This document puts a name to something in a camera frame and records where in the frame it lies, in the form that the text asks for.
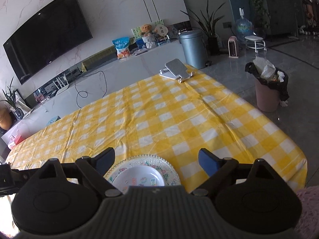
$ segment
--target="pink fluffy fabric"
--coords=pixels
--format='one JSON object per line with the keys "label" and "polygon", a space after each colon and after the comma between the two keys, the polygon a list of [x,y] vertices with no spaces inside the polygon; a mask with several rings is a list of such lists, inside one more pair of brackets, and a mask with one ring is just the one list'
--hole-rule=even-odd
{"label": "pink fluffy fabric", "polygon": [[302,204],[302,213],[295,231],[302,239],[319,237],[319,186],[304,188],[297,191]]}

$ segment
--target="pink trash can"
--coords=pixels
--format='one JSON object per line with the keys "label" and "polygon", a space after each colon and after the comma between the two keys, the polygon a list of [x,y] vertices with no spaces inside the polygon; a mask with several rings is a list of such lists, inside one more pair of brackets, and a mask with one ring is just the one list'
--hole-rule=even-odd
{"label": "pink trash can", "polygon": [[257,107],[263,112],[274,112],[280,102],[280,94],[255,79]]}

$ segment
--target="glass plate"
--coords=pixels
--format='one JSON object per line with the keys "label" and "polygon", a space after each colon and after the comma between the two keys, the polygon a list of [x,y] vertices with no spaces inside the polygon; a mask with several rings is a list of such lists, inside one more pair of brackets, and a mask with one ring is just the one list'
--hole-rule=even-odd
{"label": "glass plate", "polygon": [[104,176],[107,181],[113,183],[115,178],[127,168],[146,165],[157,170],[163,177],[165,185],[181,185],[181,181],[173,166],[163,158],[155,155],[139,155],[123,160],[111,168]]}

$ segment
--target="potted plant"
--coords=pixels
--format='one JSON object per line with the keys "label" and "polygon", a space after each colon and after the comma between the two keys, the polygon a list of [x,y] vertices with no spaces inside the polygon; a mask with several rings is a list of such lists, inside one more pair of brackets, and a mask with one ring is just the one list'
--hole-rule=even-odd
{"label": "potted plant", "polygon": [[206,16],[203,14],[202,10],[200,11],[203,17],[203,20],[201,20],[191,9],[189,11],[195,15],[196,19],[189,15],[186,12],[181,11],[182,13],[185,13],[190,18],[194,19],[202,29],[202,31],[206,34],[208,38],[208,49],[211,53],[211,55],[219,55],[220,51],[218,48],[218,40],[216,37],[215,32],[215,26],[216,23],[222,19],[225,15],[215,18],[216,12],[224,5],[225,3],[222,3],[221,6],[217,8],[216,11],[212,11],[212,13],[209,12],[209,0],[207,0],[207,6],[206,6]]}
{"label": "potted plant", "polygon": [[6,98],[6,100],[0,100],[0,102],[6,102],[8,103],[12,108],[14,108],[15,112],[14,115],[17,117],[18,120],[21,120],[24,116],[24,113],[22,111],[22,109],[20,109],[19,107],[17,107],[17,103],[16,103],[16,93],[15,91],[11,91],[11,85],[12,85],[12,81],[13,81],[13,77],[10,83],[10,87],[8,86],[9,92],[10,94],[8,95],[3,89],[3,94]]}

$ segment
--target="cabinet door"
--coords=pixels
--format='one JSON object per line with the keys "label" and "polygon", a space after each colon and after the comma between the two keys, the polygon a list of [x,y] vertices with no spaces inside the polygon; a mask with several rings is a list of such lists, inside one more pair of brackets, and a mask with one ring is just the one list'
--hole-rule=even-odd
{"label": "cabinet door", "polygon": [[266,0],[270,15],[272,35],[296,30],[296,18],[292,0]]}

